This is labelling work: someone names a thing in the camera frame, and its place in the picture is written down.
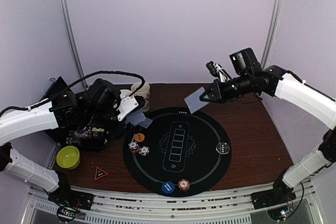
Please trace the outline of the blue card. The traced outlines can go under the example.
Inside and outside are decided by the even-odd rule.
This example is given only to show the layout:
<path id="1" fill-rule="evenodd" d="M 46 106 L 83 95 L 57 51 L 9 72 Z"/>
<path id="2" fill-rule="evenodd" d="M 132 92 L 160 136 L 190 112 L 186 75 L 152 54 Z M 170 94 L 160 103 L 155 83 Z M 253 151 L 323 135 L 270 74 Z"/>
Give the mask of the blue card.
<path id="1" fill-rule="evenodd" d="M 203 107 L 207 106 L 209 102 L 201 101 L 200 96 L 205 92 L 204 87 L 200 87 L 190 95 L 188 95 L 184 101 L 190 111 L 190 114 L 195 113 L 196 111 L 202 109 Z"/>
<path id="2" fill-rule="evenodd" d="M 151 124 L 152 124 L 153 120 L 152 119 L 149 119 L 149 118 L 145 118 L 144 121 L 140 122 L 139 123 L 139 126 L 147 129 Z"/>

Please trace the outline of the blue playing card deck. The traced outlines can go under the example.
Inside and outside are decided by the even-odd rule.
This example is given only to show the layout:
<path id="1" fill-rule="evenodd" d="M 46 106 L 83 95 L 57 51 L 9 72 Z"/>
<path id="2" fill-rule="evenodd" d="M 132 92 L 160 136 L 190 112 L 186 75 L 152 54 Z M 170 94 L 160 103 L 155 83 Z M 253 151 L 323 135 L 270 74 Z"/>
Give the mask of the blue playing card deck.
<path id="1" fill-rule="evenodd" d="M 141 111 L 135 111 L 129 113 L 125 118 L 126 124 L 131 124 L 133 126 L 137 126 L 138 124 L 144 122 L 146 120 L 146 116 Z"/>

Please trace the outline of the orange big blind button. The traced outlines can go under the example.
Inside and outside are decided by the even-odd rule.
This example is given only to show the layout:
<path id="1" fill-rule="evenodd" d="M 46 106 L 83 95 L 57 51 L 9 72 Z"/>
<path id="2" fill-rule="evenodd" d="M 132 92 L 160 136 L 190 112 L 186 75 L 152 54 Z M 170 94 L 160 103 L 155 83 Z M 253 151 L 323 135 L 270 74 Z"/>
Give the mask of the orange big blind button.
<path id="1" fill-rule="evenodd" d="M 138 143 L 141 143 L 145 140 L 145 135 L 142 133 L 137 133 L 134 135 L 134 140 Z"/>

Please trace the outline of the blue white poker chip stack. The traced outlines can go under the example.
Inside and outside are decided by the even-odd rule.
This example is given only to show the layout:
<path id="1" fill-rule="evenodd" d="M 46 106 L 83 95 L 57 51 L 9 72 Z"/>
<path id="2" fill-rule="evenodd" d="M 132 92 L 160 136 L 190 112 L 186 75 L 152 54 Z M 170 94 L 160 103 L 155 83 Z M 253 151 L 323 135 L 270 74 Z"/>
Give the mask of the blue white poker chip stack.
<path id="1" fill-rule="evenodd" d="M 128 147 L 131 153 L 137 153 L 140 149 L 139 144 L 136 141 L 130 141 Z"/>

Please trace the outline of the dark white poker chip stack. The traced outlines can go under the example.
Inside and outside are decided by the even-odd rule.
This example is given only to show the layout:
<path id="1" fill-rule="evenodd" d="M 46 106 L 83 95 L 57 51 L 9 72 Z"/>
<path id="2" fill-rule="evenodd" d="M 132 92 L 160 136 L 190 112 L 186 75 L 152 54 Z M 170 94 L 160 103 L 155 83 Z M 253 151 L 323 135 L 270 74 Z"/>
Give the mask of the dark white poker chip stack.
<path id="1" fill-rule="evenodd" d="M 139 149 L 138 153 L 141 155 L 141 156 L 147 156 L 150 152 L 150 149 L 148 146 L 143 146 Z"/>

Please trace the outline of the red poker chip stack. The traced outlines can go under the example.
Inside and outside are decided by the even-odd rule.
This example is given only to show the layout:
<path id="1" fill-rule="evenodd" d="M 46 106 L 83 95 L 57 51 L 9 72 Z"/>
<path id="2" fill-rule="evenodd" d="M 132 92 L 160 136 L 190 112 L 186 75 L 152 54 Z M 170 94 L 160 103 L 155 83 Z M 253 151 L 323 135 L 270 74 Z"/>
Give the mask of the red poker chip stack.
<path id="1" fill-rule="evenodd" d="M 190 188 L 190 182 L 187 179 L 181 179 L 178 182 L 178 187 L 181 191 L 188 191 Z"/>

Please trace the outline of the blue small blind button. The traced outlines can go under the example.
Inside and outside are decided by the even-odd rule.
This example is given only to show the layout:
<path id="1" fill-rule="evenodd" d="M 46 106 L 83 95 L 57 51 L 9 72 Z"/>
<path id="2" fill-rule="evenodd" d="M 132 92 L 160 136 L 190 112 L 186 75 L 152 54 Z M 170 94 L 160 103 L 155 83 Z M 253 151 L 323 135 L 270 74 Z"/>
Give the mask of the blue small blind button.
<path id="1" fill-rule="evenodd" d="M 175 185 L 172 182 L 164 182 L 161 186 L 163 194 L 169 195 L 175 191 Z"/>

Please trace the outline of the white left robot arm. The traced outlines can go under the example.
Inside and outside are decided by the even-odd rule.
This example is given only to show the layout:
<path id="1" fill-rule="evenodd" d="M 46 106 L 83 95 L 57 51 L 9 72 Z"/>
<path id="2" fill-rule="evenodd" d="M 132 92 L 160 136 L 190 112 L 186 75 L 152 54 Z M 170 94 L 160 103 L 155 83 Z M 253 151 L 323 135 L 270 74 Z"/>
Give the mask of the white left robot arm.
<path id="1" fill-rule="evenodd" d="M 76 197 L 67 176 L 47 169 L 23 154 L 24 140 L 43 131 L 66 129 L 86 132 L 103 129 L 107 136 L 120 135 L 127 115 L 138 107 L 133 95 L 122 96 L 119 88 L 97 79 L 88 90 L 74 93 L 69 87 L 23 108 L 1 112 L 1 171 L 37 185 L 64 205 Z"/>

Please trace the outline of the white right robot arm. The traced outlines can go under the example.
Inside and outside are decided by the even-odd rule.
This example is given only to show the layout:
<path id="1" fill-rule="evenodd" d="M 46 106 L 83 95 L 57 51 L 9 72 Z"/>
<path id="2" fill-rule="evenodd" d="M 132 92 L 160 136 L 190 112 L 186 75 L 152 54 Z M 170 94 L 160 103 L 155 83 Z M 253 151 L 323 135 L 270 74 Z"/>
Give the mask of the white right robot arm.
<path id="1" fill-rule="evenodd" d="M 266 94 L 288 102 L 295 113 L 287 125 L 293 130 L 303 128 L 295 135 L 299 143 L 316 129 L 316 124 L 324 127 L 317 129 L 322 139 L 310 145 L 310 153 L 274 182 L 269 199 L 279 204 L 305 179 L 335 163 L 335 98 L 309 85 L 291 70 L 277 65 L 263 68 L 251 48 L 235 52 L 229 58 L 237 76 L 231 77 L 220 64 L 209 61 L 206 68 L 215 79 L 200 95 L 200 101 L 226 103 L 247 94 L 257 97 Z"/>

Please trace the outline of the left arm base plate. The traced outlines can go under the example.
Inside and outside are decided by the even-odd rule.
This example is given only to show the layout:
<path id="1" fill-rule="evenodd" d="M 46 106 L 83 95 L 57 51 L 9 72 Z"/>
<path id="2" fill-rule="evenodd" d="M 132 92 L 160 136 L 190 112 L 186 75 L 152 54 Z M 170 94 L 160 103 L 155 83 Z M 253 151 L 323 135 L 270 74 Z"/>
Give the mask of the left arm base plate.
<path id="1" fill-rule="evenodd" d="M 90 210 L 94 195 L 80 191 L 72 191 L 70 197 L 57 196 L 55 193 L 48 193 L 48 200 L 60 206 L 71 207 L 75 210 Z"/>

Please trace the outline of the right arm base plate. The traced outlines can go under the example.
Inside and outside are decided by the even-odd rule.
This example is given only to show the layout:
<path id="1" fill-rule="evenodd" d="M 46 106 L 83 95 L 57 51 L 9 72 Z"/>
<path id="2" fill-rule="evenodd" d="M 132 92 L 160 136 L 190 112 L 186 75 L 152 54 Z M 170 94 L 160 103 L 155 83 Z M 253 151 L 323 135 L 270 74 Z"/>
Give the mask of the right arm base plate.
<path id="1" fill-rule="evenodd" d="M 288 199 L 295 200 L 296 198 L 296 194 L 293 191 L 283 193 L 277 189 L 264 190 L 251 194 L 254 209 L 283 204 L 286 203 Z"/>

